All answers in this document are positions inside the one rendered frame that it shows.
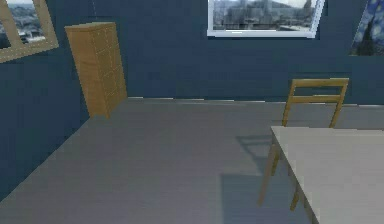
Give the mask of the wooden chair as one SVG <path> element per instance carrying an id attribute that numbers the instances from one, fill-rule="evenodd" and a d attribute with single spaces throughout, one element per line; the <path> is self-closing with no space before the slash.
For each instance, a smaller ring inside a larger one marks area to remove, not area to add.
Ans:
<path id="1" fill-rule="evenodd" d="M 346 90 L 348 87 L 348 78 L 328 78 L 328 79 L 293 79 L 290 85 L 287 101 L 284 107 L 281 126 L 286 127 L 288 123 L 289 111 L 292 104 L 302 103 L 335 103 L 336 107 L 333 112 L 329 128 L 334 128 L 341 112 L 344 102 Z M 332 95 L 304 95 L 295 94 L 297 88 L 320 88 L 320 87 L 339 87 L 338 94 Z M 280 159 L 284 159 L 287 164 L 288 174 L 294 178 L 294 194 L 290 204 L 290 210 L 294 211 L 299 201 L 305 203 L 305 196 L 301 189 L 297 178 L 295 177 L 293 166 L 288 162 L 287 155 L 283 152 L 282 146 L 278 143 L 275 134 L 272 135 L 272 142 L 268 153 L 268 161 L 264 172 L 262 189 L 258 197 L 258 204 L 261 205 L 266 194 L 268 181 L 271 176 L 275 175 L 276 168 Z"/>

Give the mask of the wooden chest of drawers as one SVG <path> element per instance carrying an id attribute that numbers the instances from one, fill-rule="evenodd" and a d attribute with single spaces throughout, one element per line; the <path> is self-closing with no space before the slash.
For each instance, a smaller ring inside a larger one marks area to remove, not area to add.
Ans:
<path id="1" fill-rule="evenodd" d="M 116 23 L 71 25 L 65 31 L 89 115 L 109 118 L 127 98 Z"/>

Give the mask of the white framed window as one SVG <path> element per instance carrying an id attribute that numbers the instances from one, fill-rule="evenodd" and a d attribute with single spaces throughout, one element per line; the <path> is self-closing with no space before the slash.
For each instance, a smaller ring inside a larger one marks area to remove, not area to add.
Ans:
<path id="1" fill-rule="evenodd" d="M 313 39 L 324 5 L 325 0 L 208 0 L 207 36 Z"/>

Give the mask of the pale grey table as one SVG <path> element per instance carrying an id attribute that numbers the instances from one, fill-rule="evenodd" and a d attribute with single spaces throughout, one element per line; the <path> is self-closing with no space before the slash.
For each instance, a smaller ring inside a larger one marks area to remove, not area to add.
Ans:
<path id="1" fill-rule="evenodd" d="M 273 126 L 258 203 L 275 157 L 311 224 L 384 224 L 384 131 Z"/>

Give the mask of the wooden framed window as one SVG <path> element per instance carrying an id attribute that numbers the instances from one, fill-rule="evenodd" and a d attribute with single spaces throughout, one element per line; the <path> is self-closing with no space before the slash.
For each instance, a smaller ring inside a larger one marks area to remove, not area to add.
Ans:
<path id="1" fill-rule="evenodd" d="M 0 63 L 59 47 L 46 0 L 32 0 L 32 3 L 37 13 L 44 38 L 32 43 L 23 43 L 9 8 L 9 3 L 7 0 L 0 0 L 0 25 L 3 27 L 6 40 L 9 43 L 9 47 L 0 48 Z"/>

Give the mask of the blue starry night painting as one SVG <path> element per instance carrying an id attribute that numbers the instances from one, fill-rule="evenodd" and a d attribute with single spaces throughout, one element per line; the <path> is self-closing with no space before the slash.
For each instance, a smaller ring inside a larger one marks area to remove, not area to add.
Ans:
<path id="1" fill-rule="evenodd" d="M 367 0 L 350 55 L 384 56 L 384 0 Z"/>

